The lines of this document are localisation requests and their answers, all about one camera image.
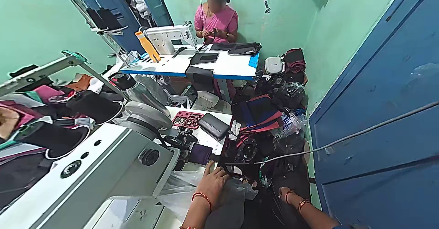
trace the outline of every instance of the white sewing machine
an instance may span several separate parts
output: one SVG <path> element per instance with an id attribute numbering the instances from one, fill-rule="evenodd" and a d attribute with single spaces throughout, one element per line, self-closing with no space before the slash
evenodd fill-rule
<path id="1" fill-rule="evenodd" d="M 183 25 L 152 27 L 144 30 L 144 35 L 148 36 L 152 45 L 161 55 L 173 55 L 175 53 L 172 41 L 180 40 L 182 44 L 189 44 L 195 48 L 197 44 L 201 44 L 201 40 L 197 38 L 194 25 L 190 22 Z"/>
<path id="2" fill-rule="evenodd" d="M 136 118 L 170 128 L 172 121 L 159 111 L 152 115 L 155 111 L 150 108 L 147 118 Z M 140 133 L 136 128 L 139 120 L 100 126 L 0 215 L 1 227 L 103 229 L 108 218 L 118 216 L 121 224 L 112 224 L 115 228 L 154 228 L 163 210 L 155 197 L 180 150 L 162 147 L 147 137 L 151 132 L 146 128 Z"/>

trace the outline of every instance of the blue-edged white table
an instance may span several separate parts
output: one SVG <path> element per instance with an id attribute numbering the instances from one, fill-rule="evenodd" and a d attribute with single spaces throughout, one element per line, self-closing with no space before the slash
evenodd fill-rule
<path id="1" fill-rule="evenodd" d="M 190 45 L 175 45 L 175 49 L 179 47 L 188 47 L 177 57 L 172 58 L 172 55 L 160 55 L 162 60 L 158 63 L 153 63 L 151 60 L 146 62 L 146 59 L 140 61 L 136 59 L 130 64 L 130 67 L 124 67 L 121 72 L 127 74 L 141 74 L 141 75 L 163 75 L 170 77 L 185 77 L 184 72 L 189 67 L 190 58 L 192 58 L 195 51 L 194 47 Z M 230 102 L 228 98 L 229 92 L 225 79 L 232 80 L 253 80 L 256 73 L 256 66 L 258 64 L 259 53 L 256 56 L 241 56 L 229 55 L 224 51 L 210 51 L 212 45 L 207 46 L 206 52 L 218 52 L 218 59 L 214 63 L 197 64 L 195 67 L 203 69 L 212 69 L 213 77 L 218 80 L 219 89 L 222 97 Z"/>

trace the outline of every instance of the gray cable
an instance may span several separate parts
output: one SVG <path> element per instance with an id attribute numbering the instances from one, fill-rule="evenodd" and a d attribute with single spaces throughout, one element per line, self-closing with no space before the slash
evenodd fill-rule
<path id="1" fill-rule="evenodd" d="M 374 125 L 374 126 L 372 126 L 372 127 L 369 127 L 369 128 L 367 128 L 367 129 L 365 129 L 365 130 L 359 131 L 359 132 L 354 133 L 354 134 L 352 134 L 352 135 L 349 135 L 349 136 L 347 136 L 347 137 L 343 137 L 342 139 L 339 139 L 339 140 L 337 140 L 337 141 L 334 141 L 334 142 L 331 142 L 331 143 L 329 143 L 329 144 L 326 144 L 325 146 L 323 146 L 323 147 L 321 147 L 321 148 L 317 148 L 317 149 L 313 149 L 313 150 L 306 151 L 306 152 L 301 152 L 301 153 L 292 153 L 292 154 L 282 155 L 282 156 L 279 156 L 279 157 L 276 157 L 276 158 L 273 158 L 273 159 L 269 159 L 269 160 L 266 160 L 266 161 L 255 162 L 255 164 L 263 164 L 263 163 L 270 162 L 270 161 L 272 161 L 272 160 L 277 160 L 277 159 L 282 159 L 282 158 L 285 158 L 285 157 L 296 156 L 296 155 L 302 155 L 302 154 L 306 154 L 306 153 L 312 153 L 312 152 L 316 152 L 316 151 L 319 151 L 319 150 L 323 150 L 323 149 L 328 148 L 328 147 L 331 147 L 331 146 L 333 146 L 333 145 L 335 145 L 335 144 L 337 144 L 337 143 L 339 143 L 339 142 L 345 141 L 345 140 L 347 140 L 347 139 L 351 139 L 351 138 L 353 138 L 353 137 L 356 137 L 356 136 L 362 135 L 362 134 L 364 134 L 364 133 L 368 133 L 368 132 L 370 132 L 370 131 L 372 131 L 372 130 L 375 130 L 376 128 L 379 128 L 379 127 L 384 126 L 384 125 L 388 125 L 388 124 L 390 124 L 390 123 L 392 123 L 392 122 L 395 122 L 395 121 L 398 121 L 398 120 L 400 120 L 400 119 L 403 119 L 403 118 L 409 117 L 409 116 L 411 116 L 411 115 L 413 115 L 413 114 L 420 113 L 420 112 L 422 112 L 422 111 L 424 111 L 424 110 L 426 110 L 426 109 L 429 109 L 429 108 L 435 107 L 435 106 L 437 106 L 437 105 L 439 105 L 439 101 L 436 101 L 436 102 L 433 102 L 433 103 L 427 104 L 427 105 L 425 105 L 425 106 L 423 106 L 423 107 L 417 108 L 417 109 L 415 109 L 415 110 L 413 110 L 413 111 L 410 111 L 410 112 L 408 112 L 408 113 L 405 113 L 405 114 L 399 115 L 399 116 L 397 116 L 397 117 L 391 118 L 391 119 L 386 120 L 386 121 L 384 121 L 384 122 L 381 122 L 381 123 L 379 123 L 379 124 L 377 124 L 377 125 Z"/>

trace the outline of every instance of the green wall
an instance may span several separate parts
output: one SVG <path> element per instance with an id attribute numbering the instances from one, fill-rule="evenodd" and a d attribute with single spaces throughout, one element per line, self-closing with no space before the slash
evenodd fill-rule
<path id="1" fill-rule="evenodd" d="M 329 0 L 304 48 L 312 113 L 393 0 Z"/>
<path id="2" fill-rule="evenodd" d="M 62 57 L 65 49 L 83 54 L 97 72 L 115 62 L 107 58 L 110 47 L 90 31 L 69 0 L 0 0 L 0 16 L 0 82 L 21 67 L 41 66 Z M 52 78 L 72 80 L 76 72 L 84 70 L 72 67 Z"/>
<path id="3" fill-rule="evenodd" d="M 174 24 L 194 22 L 200 0 L 164 0 Z M 261 59 L 277 56 L 305 45 L 317 12 L 313 0 L 268 0 L 271 11 L 265 13 L 264 0 L 230 0 L 238 12 L 239 42 L 261 42 Z"/>

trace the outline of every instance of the hand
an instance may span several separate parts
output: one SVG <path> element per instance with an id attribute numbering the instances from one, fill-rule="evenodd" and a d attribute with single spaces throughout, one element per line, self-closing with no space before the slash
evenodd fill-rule
<path id="1" fill-rule="evenodd" d="M 201 32 L 201 36 L 202 36 L 203 38 L 208 38 L 209 36 L 213 36 L 213 31 L 203 30 L 203 31 Z"/>
<path id="2" fill-rule="evenodd" d="M 288 204 L 288 201 L 285 200 L 285 196 L 287 195 L 287 192 L 290 191 L 290 188 L 287 187 L 280 187 L 279 188 L 279 198 L 286 204 Z"/>
<path id="3" fill-rule="evenodd" d="M 212 203 L 212 207 L 215 207 L 218 198 L 222 192 L 224 184 L 230 179 L 230 176 L 220 167 L 210 173 L 210 168 L 213 166 L 214 161 L 207 164 L 206 170 L 204 170 L 203 178 L 198 184 L 195 192 L 201 192 L 209 198 Z"/>
<path id="4" fill-rule="evenodd" d="M 213 36 L 215 36 L 215 37 L 220 37 L 220 38 L 222 38 L 222 39 L 225 39 L 226 36 L 227 36 L 227 32 L 226 32 L 226 31 L 223 31 L 223 30 L 220 30 L 220 29 L 216 29 L 216 28 L 214 28 L 214 29 L 213 29 Z"/>

